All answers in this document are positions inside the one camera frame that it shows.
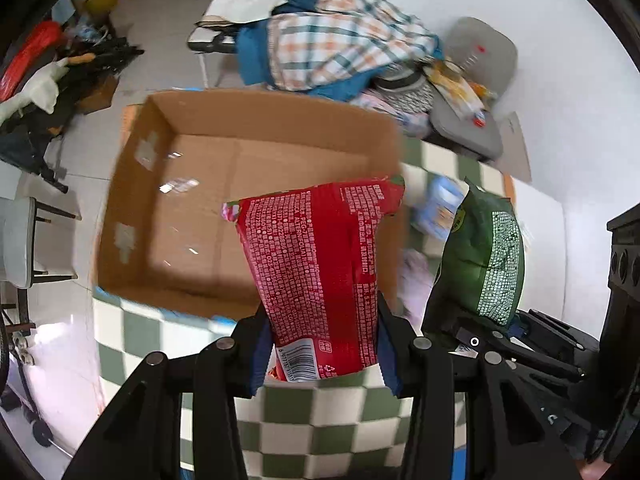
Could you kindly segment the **plaid quilt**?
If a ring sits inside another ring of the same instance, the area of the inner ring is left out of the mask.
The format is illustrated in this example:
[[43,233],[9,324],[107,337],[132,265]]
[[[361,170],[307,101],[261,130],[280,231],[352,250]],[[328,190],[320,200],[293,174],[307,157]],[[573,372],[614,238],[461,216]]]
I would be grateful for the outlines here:
[[286,0],[267,22],[274,85],[307,91],[405,62],[442,56],[420,18],[387,0]]

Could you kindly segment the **grey cushioned chair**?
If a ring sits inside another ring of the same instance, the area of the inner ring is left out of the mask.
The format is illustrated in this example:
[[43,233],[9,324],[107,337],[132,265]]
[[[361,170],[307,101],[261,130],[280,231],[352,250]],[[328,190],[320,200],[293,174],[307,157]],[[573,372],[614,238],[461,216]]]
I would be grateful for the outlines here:
[[503,153],[492,114],[518,66],[518,49],[478,18],[459,18],[444,40],[444,58],[428,76],[434,88],[430,138],[480,160]]

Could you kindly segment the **zebra pattern cushion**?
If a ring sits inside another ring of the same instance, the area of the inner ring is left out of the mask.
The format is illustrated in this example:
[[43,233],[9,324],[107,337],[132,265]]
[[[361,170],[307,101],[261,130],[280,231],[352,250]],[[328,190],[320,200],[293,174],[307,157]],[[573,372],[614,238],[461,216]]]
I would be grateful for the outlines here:
[[429,113],[434,92],[422,70],[408,65],[391,65],[373,79],[376,92],[395,110],[407,114]]

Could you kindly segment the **green snack bag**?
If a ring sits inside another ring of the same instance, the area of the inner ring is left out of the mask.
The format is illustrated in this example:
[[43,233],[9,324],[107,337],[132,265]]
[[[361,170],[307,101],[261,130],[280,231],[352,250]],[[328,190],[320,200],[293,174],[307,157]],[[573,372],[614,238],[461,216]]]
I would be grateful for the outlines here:
[[491,330],[509,326],[520,303],[524,243],[512,203],[469,184],[454,215],[422,330],[444,332],[460,314]]

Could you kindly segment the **cardboard box blue exterior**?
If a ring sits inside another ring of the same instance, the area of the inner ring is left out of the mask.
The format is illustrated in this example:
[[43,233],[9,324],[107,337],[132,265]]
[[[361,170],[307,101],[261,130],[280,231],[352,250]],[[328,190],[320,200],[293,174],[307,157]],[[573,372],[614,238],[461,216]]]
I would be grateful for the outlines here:
[[300,94],[167,90],[138,107],[108,191],[96,284],[137,304],[238,320],[259,304],[252,207],[308,188],[396,180],[387,116]]

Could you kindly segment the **yellow snack box on chair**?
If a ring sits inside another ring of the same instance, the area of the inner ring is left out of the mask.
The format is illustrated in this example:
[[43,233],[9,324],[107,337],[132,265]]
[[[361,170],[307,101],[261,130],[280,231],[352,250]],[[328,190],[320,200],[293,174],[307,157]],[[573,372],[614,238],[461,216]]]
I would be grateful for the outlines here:
[[485,105],[456,63],[445,58],[427,67],[425,73],[457,118],[469,120],[480,128],[486,126]]

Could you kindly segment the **red snack bag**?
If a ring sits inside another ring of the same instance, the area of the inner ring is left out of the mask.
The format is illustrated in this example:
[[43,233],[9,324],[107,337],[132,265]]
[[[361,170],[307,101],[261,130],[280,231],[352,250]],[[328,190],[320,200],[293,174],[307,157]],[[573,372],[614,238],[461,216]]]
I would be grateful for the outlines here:
[[224,204],[269,318],[277,378],[310,382],[376,363],[376,236],[404,193],[395,174]]

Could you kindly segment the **yellow bucket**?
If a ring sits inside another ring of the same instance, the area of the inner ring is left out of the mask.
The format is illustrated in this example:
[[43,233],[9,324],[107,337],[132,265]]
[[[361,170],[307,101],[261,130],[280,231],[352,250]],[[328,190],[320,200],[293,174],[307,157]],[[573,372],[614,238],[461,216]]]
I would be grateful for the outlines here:
[[85,0],[84,9],[90,18],[96,22],[103,22],[110,17],[118,0]]

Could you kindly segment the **light blue wipes pack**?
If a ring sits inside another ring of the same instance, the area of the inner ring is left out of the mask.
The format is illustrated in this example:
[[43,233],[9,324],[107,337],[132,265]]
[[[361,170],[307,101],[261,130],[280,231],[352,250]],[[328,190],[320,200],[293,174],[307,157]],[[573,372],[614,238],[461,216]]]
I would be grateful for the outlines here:
[[428,182],[424,197],[413,209],[412,226],[421,233],[444,242],[467,192],[466,185],[436,174]]

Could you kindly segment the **white folding chair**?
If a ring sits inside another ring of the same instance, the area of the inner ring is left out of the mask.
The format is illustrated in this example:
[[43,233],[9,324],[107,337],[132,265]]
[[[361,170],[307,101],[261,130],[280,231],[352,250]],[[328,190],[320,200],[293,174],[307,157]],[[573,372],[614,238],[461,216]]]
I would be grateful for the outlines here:
[[215,83],[210,83],[206,58],[212,55],[236,55],[238,31],[239,27],[233,24],[212,27],[196,25],[186,40],[186,46],[198,60],[205,89],[217,88],[222,78],[222,75],[218,74]]

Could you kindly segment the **pink plush toy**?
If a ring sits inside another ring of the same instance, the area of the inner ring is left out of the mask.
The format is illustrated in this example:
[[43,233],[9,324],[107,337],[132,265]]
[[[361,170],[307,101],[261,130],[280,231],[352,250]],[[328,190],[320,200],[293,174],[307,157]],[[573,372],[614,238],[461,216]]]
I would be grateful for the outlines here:
[[404,308],[405,318],[415,330],[421,330],[434,281],[426,255],[415,249],[405,249],[399,267],[398,300]]

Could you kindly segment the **red plastic bag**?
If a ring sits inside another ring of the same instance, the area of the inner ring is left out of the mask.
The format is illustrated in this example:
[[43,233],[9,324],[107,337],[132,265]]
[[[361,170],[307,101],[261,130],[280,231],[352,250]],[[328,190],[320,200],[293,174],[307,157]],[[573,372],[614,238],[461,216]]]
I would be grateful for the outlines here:
[[11,96],[27,72],[43,52],[50,47],[56,47],[63,41],[61,25],[55,21],[39,23],[26,38],[21,49],[12,58],[4,71],[0,84],[0,100],[6,101]]

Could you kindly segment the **white goose plush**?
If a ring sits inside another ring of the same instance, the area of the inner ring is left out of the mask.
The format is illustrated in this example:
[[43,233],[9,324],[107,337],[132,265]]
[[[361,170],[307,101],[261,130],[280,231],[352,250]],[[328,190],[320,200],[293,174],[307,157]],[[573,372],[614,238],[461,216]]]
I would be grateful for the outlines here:
[[24,84],[21,92],[1,103],[0,125],[30,104],[51,115],[58,99],[58,81],[68,72],[70,66],[90,63],[95,59],[95,54],[87,53],[61,58],[41,67]]

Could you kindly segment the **green white checkered tablecloth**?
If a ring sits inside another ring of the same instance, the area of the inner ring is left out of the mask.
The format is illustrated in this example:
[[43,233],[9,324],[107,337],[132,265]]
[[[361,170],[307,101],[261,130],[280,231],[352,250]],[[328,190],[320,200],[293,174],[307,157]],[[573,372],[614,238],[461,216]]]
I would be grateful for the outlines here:
[[[492,165],[454,154],[431,143],[406,139],[404,163],[408,191],[425,195],[436,174],[466,185],[465,178],[485,191],[514,200],[513,179]],[[444,242],[410,228],[408,249],[426,255],[436,274]],[[233,324],[209,321],[92,291],[94,340],[98,344],[104,404],[149,352],[168,358],[196,353],[218,337],[231,334]],[[410,399],[396,399],[384,387],[380,368],[321,382],[280,382],[267,377],[250,400],[235,399],[240,440],[250,479],[321,479],[370,470],[393,472],[399,467],[408,437]],[[182,397],[180,416],[180,479],[194,479],[192,396]]]

